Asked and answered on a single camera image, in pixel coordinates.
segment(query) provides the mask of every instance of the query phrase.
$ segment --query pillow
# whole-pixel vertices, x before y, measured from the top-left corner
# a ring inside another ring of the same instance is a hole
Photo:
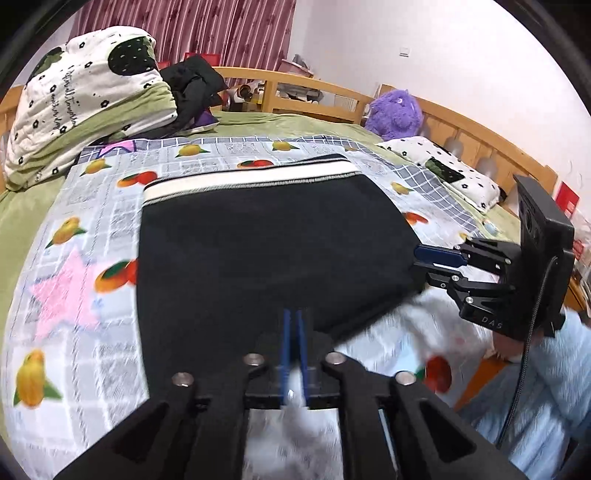
[[[499,203],[500,189],[494,181],[428,138],[399,138],[377,145],[431,170],[446,187],[479,212],[487,213]]]
[[[154,60],[155,40],[135,27],[109,27],[50,50],[24,86],[7,145],[7,188],[64,173],[82,148],[119,140],[177,117]]]

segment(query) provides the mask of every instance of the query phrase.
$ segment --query black fabric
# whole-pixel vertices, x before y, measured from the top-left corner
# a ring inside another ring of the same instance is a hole
[[[227,89],[223,77],[199,55],[160,70],[168,83],[177,104],[177,118],[163,127],[141,132],[132,138],[164,138],[185,128],[193,118],[198,118],[206,108],[221,105],[217,94]]]
[[[419,240],[363,175],[193,193],[147,205],[137,302],[151,396],[176,372],[196,378],[251,352],[283,307],[308,307],[342,340],[423,281]]]

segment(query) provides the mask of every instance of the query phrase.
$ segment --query red box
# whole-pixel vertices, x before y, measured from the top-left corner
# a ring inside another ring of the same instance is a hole
[[[562,182],[556,195],[556,205],[568,218],[571,218],[578,203],[579,196],[565,182]]]

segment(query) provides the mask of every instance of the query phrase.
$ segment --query stuffed animal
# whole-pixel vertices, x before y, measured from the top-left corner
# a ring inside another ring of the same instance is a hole
[[[423,112],[408,90],[391,90],[369,104],[365,128],[385,141],[414,137],[423,124]]]

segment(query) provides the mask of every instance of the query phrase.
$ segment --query white pillow with black flowers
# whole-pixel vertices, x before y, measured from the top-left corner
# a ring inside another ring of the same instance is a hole
[[[486,213],[499,203],[500,190],[494,181],[428,138],[397,138],[377,145],[431,170],[444,185],[479,212]]]

